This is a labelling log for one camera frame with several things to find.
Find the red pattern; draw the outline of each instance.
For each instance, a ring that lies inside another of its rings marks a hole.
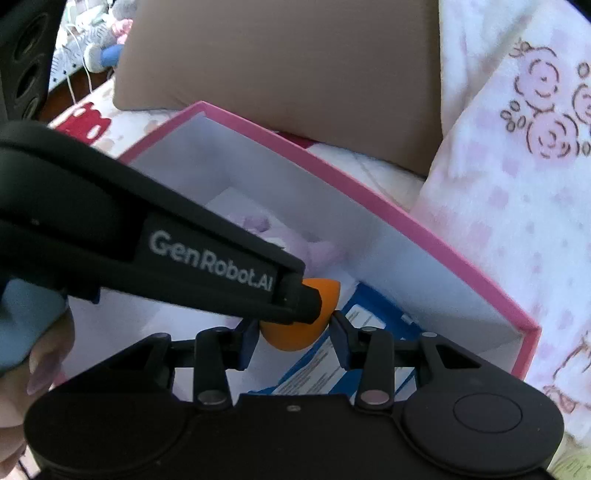
[[[110,118],[104,118],[98,110],[94,110],[94,105],[92,102],[80,105],[56,130],[86,145],[93,144],[105,134],[112,122]]]

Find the metal rivet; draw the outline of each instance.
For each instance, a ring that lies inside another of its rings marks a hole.
[[[384,405],[390,401],[390,395],[384,390],[366,390],[360,398],[367,405]]]
[[[224,403],[228,397],[226,394],[219,390],[206,390],[205,392],[201,392],[197,395],[197,399],[203,404],[208,407],[214,407],[216,405],[221,405]]]

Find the pink box edge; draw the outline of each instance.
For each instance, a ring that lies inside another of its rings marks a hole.
[[[207,102],[197,102],[139,140],[125,151],[119,157],[119,160],[124,164],[129,164],[140,153],[199,113],[205,113],[208,118],[215,122],[273,150],[312,175],[322,179],[401,232],[410,241],[428,252],[463,280],[524,334],[524,340],[511,374],[522,380],[525,378],[540,340],[541,326],[527,315],[495,282],[400,207],[390,202],[386,197],[373,192],[357,179],[289,140],[215,105]]]

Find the finger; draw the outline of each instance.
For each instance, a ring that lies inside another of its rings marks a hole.
[[[22,446],[15,453],[13,453],[3,462],[0,462],[0,478],[5,478],[8,476],[10,472],[12,472],[12,470],[16,467],[18,463],[18,459],[25,452],[25,449],[26,445],[23,443]]]
[[[29,354],[29,370],[34,374],[47,355],[57,354],[61,362],[73,345],[74,320],[70,309],[67,309],[33,346]]]
[[[17,452],[24,442],[25,436],[22,425],[10,427],[9,429],[0,429],[0,462]]]
[[[0,427],[20,425],[31,404],[48,390],[74,343],[73,323],[68,309],[33,346],[29,358],[0,378]]]
[[[49,389],[50,385],[47,384],[33,395],[29,395],[27,387],[30,379],[28,361],[0,378],[0,429],[22,424],[29,407]]]

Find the pink box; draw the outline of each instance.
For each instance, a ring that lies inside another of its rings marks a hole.
[[[525,376],[541,333],[535,321],[387,198],[273,132],[199,102],[120,160],[221,215],[263,209],[303,235],[334,243],[346,255],[326,276],[342,282],[344,295],[363,281],[426,330]],[[236,325],[235,319],[116,292],[103,293],[99,306],[73,301],[72,308],[90,330],[79,338],[93,338],[93,345],[74,348],[68,376],[149,333],[181,339]],[[125,321],[109,330],[110,317]],[[259,344],[248,374],[228,372],[233,390],[274,385],[301,355]]]

